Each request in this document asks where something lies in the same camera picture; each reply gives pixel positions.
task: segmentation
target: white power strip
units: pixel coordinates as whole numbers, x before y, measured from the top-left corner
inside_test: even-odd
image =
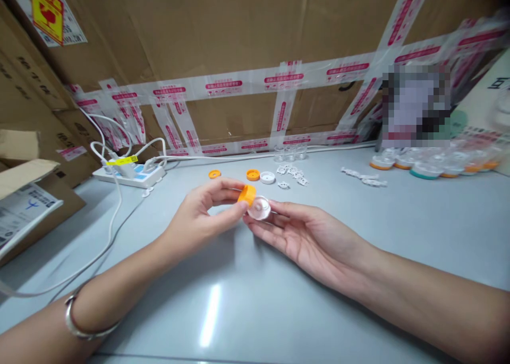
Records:
[[[118,172],[115,172],[118,182],[120,184],[125,184],[128,186],[135,186],[135,187],[147,189],[149,187],[154,186],[156,184],[157,180],[159,180],[160,178],[162,178],[166,175],[166,171],[163,169],[162,166],[156,167],[150,173],[142,173],[143,165],[136,165],[134,170],[137,172],[137,175],[132,179],[123,177]],[[94,177],[96,177],[97,179],[99,179],[100,181],[115,183],[113,175],[107,173],[105,171],[104,167],[100,168],[99,170],[94,171],[92,173],[92,175]]]

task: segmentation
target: box flap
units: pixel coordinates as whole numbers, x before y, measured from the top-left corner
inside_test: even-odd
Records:
[[[39,158],[39,135],[33,131],[0,129],[0,158],[27,161]]]
[[[0,200],[51,173],[58,162],[46,159],[34,159],[0,173]]]

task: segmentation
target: wrist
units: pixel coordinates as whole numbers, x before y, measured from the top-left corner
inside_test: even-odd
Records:
[[[338,281],[337,290],[349,298],[367,305],[377,292],[379,271],[385,267],[388,253],[365,242],[356,261],[345,270],[346,280]]]

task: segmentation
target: open cardboard box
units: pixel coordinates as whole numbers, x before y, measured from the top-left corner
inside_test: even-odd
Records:
[[[37,132],[0,130],[0,251],[16,233],[54,206],[11,251],[0,260],[5,265],[76,213],[85,202],[53,171],[58,162],[39,159]]]

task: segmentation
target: bracelet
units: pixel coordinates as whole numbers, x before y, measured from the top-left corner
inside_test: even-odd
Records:
[[[71,294],[71,296],[65,301],[65,304],[67,306],[67,310],[65,312],[65,324],[67,328],[69,329],[69,332],[71,332],[74,336],[76,336],[79,339],[91,341],[103,336],[106,336],[110,334],[117,326],[119,325],[120,321],[118,321],[113,327],[107,329],[106,331],[98,332],[98,333],[85,333],[80,331],[74,324],[73,318],[71,317],[71,309],[73,307],[74,300],[78,297],[78,293],[81,291],[81,289],[92,279],[94,279],[95,276],[88,279],[86,282],[81,284],[74,292]]]

